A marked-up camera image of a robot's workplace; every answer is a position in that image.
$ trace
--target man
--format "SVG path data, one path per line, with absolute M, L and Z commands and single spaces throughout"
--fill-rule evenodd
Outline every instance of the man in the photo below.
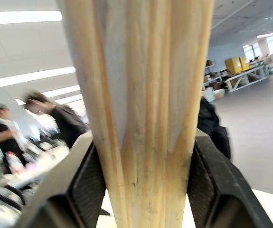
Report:
M 38 91 L 27 94 L 25 102 L 25 108 L 32 113 L 45 113 L 55 119 L 60 130 L 60 137 L 69 149 L 72 148 L 76 139 L 87 131 L 86 124 L 69 106 L 55 104 Z
M 15 122 L 10 120 L 10 112 L 6 105 L 0 104 L 0 150 L 3 154 L 5 173 L 11 173 L 6 152 L 14 153 L 22 165 L 27 164 L 23 157 L 23 150 L 27 145 L 22 133 Z

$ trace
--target yellow container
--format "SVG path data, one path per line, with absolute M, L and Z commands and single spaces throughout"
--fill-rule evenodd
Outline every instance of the yellow container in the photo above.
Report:
M 233 75 L 243 71 L 239 57 L 227 59 L 225 61 L 225 64 L 226 64 L 227 70 Z
M 243 70 L 249 70 L 249 64 L 247 63 L 246 57 L 240 57 L 240 62 Z

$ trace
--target fluorescent light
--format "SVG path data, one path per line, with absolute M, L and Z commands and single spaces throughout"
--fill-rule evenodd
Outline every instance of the fluorescent light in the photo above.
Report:
M 68 96 L 66 98 L 61 98 L 61 99 L 55 100 L 54 102 L 59 103 L 60 105 L 63 105 L 63 104 L 70 103 L 73 101 L 81 100 L 82 98 L 83 98 L 83 96 L 81 94 L 78 94 L 75 96 Z
M 17 102 L 18 105 L 24 105 L 25 102 L 19 99 L 15 99 L 15 101 Z
M 85 104 L 84 104 L 84 100 L 81 99 L 81 100 L 77 100 L 77 101 L 67 103 L 66 105 L 70 106 L 71 108 L 78 108 L 78 107 L 84 106 Z
M 62 20 L 59 11 L 13 11 L 0 12 L 1 24 L 15 24 L 28 22 L 60 21 Z
M 54 97 L 54 96 L 59 96 L 62 94 L 68 94 L 71 92 L 75 92 L 80 90 L 80 86 L 79 85 L 73 85 L 73 86 L 69 86 L 69 87 L 65 87 L 65 88 L 61 88 L 61 89 L 55 89 L 55 90 L 51 90 L 51 91 L 47 91 L 42 93 L 44 96 L 46 97 Z
M 273 35 L 273 33 L 268 33 L 268 34 L 264 34 L 264 35 L 259 35 L 256 36 L 257 38 L 264 38 L 264 37 L 271 37 Z
M 64 67 L 53 70 L 44 70 L 23 75 L 15 75 L 10 77 L 0 78 L 0 87 L 15 85 L 23 82 L 30 82 L 47 77 L 54 77 L 59 75 L 66 75 L 75 72 L 75 67 Z

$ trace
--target wood grain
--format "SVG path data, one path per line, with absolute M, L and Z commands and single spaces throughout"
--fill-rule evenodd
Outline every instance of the wood grain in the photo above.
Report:
M 59 0 L 117 226 L 181 227 L 211 0 Z

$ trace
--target shelf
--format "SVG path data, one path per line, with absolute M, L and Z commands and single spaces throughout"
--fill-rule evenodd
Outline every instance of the shelf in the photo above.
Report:
M 205 69 L 208 69 L 208 68 L 211 68 L 211 67 L 214 67 L 214 66 L 215 66 L 215 64 L 207 66 L 207 67 L 205 67 Z
M 219 77 L 213 78 L 213 79 L 211 79 L 211 80 L 205 82 L 204 85 L 208 85 L 208 84 L 210 84 L 211 82 L 214 82 L 214 81 L 217 80 L 217 79 L 221 79 L 221 77 L 219 76 Z

